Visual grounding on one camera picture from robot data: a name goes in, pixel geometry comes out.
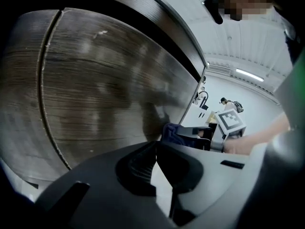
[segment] navy fabric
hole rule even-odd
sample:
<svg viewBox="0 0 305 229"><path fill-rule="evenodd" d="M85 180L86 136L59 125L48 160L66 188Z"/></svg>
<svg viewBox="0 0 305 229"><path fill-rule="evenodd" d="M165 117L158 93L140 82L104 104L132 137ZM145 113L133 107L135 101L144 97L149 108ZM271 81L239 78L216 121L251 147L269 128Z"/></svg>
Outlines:
<svg viewBox="0 0 305 229"><path fill-rule="evenodd" d="M175 143L188 147L195 147L195 141L183 139L181 136L177 135L177 129L182 125L177 125L173 123L167 123L163 127L162 138L161 141Z"/></svg>

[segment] white ceiling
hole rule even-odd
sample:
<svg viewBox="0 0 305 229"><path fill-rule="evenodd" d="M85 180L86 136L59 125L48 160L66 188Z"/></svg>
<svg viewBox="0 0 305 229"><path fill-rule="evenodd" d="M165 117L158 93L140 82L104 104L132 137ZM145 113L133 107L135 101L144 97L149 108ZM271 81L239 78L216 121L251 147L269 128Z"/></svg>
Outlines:
<svg viewBox="0 0 305 229"><path fill-rule="evenodd" d="M292 65L285 43L284 29L275 10L236 22L216 24L203 0L166 0L186 21L211 64L207 74L231 78L241 85L265 93L273 91L289 74ZM241 75L236 68L263 77L264 82Z"/></svg>

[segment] fluorescent light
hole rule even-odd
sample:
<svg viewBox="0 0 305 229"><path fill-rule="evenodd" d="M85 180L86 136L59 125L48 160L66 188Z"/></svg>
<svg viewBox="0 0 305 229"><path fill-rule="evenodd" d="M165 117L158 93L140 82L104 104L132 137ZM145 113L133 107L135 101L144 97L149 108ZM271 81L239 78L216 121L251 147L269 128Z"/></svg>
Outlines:
<svg viewBox="0 0 305 229"><path fill-rule="evenodd" d="M257 75L251 74L251 73L249 73L249 72L247 72L247 71L243 71L243 70L240 70L240 69L236 69L236 72L241 73L241 74L245 74L245 75L247 75L247 76L250 76L250 77L252 77L252 78L254 78L254 79L256 79L256 80L258 80L258 81L260 81L260 82L263 82L263 81L264 81L264 79L263 79L262 77L259 77L259 76L257 76Z"/></svg>

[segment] backpack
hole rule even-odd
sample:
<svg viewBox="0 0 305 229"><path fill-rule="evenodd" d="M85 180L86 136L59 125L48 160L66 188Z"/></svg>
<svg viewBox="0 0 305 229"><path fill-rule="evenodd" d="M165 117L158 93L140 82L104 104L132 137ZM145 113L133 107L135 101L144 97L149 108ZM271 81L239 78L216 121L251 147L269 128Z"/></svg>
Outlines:
<svg viewBox="0 0 305 229"><path fill-rule="evenodd" d="M233 103L234 103L238 113L241 113L244 111L244 108L240 102L234 101Z"/></svg>

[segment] person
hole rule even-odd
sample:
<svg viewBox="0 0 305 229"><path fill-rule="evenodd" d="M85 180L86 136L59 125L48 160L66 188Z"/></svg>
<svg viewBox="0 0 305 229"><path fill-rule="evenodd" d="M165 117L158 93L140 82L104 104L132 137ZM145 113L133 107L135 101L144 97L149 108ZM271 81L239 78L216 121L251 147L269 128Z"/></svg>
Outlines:
<svg viewBox="0 0 305 229"><path fill-rule="evenodd" d="M220 104L225 105L224 110L235 109L237 111L235 104L231 100L227 100L225 97L221 98Z"/></svg>
<svg viewBox="0 0 305 229"><path fill-rule="evenodd" d="M245 14L266 13L272 6L281 15L285 28L286 44L294 64L304 49L304 24L302 22L303 0L217 0L218 6L231 18L242 18ZM289 121L282 113L265 130L246 135L239 139L229 139L224 144L224 152L250 154L256 144L267 143L277 134L289 130Z"/></svg>

